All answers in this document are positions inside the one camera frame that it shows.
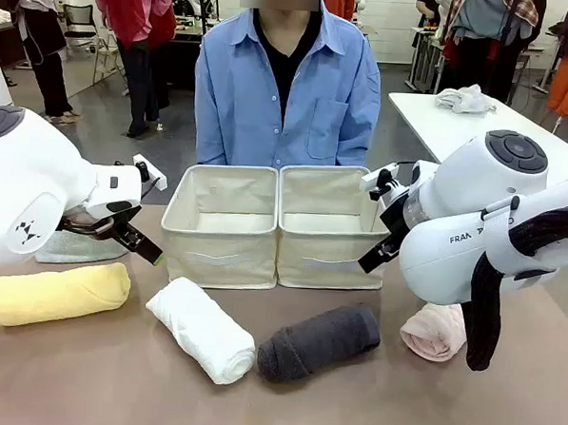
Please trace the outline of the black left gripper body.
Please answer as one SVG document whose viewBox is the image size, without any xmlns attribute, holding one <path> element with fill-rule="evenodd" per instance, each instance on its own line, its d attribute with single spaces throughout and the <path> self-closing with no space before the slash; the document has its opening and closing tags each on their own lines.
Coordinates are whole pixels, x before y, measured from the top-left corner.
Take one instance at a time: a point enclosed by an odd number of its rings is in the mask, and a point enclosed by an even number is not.
<svg viewBox="0 0 568 425">
<path fill-rule="evenodd" d="M 132 225 L 133 218 L 142 209 L 141 205 L 131 207 L 111 216 L 112 225 L 103 233 L 104 240 L 115 240 L 129 252 L 137 252 L 144 235 Z"/>
</svg>

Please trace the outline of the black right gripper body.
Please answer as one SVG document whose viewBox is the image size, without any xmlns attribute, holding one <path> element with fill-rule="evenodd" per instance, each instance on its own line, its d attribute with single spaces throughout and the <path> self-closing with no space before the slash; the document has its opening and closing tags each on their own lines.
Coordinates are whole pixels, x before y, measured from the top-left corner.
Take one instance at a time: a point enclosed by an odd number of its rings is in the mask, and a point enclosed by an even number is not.
<svg viewBox="0 0 568 425">
<path fill-rule="evenodd" d="M 399 250 L 402 240 L 410 229 L 404 219 L 404 205 L 408 198 L 408 186 L 399 183 L 391 185 L 390 189 L 382 196 L 385 206 L 380 219 L 389 231 L 388 237 L 382 241 L 385 249 Z"/>
</svg>

